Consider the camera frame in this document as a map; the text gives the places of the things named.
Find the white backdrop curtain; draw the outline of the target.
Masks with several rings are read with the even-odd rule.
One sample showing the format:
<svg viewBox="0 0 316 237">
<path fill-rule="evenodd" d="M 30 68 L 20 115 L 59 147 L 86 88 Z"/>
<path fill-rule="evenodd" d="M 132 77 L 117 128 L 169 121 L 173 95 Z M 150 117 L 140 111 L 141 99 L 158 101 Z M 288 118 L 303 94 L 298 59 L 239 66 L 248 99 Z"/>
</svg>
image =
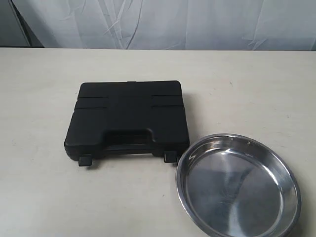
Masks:
<svg viewBox="0 0 316 237">
<path fill-rule="evenodd" d="M 303 50 L 316 48 L 313 0 L 3 0 L 9 47 Z"/>
</svg>

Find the black plastic tool case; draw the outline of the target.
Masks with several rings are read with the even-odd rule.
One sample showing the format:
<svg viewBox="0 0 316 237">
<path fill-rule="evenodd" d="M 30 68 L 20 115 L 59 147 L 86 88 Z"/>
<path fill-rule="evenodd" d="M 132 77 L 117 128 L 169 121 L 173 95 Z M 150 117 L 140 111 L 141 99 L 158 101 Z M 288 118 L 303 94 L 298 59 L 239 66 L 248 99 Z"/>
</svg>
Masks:
<svg viewBox="0 0 316 237">
<path fill-rule="evenodd" d="M 181 84 L 85 82 L 64 141 L 79 166 L 110 155 L 151 154 L 176 163 L 190 145 Z"/>
</svg>

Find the round stainless steel tray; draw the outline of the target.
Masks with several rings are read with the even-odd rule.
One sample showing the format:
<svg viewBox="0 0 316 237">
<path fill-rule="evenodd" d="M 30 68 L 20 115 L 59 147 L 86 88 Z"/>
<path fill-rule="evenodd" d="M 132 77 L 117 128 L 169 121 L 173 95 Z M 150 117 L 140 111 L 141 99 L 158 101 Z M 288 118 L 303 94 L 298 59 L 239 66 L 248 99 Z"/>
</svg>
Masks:
<svg viewBox="0 0 316 237">
<path fill-rule="evenodd" d="M 212 134 L 182 154 L 176 189 L 190 219 L 211 237 L 286 237 L 302 206 L 297 180 L 264 144 Z"/>
</svg>

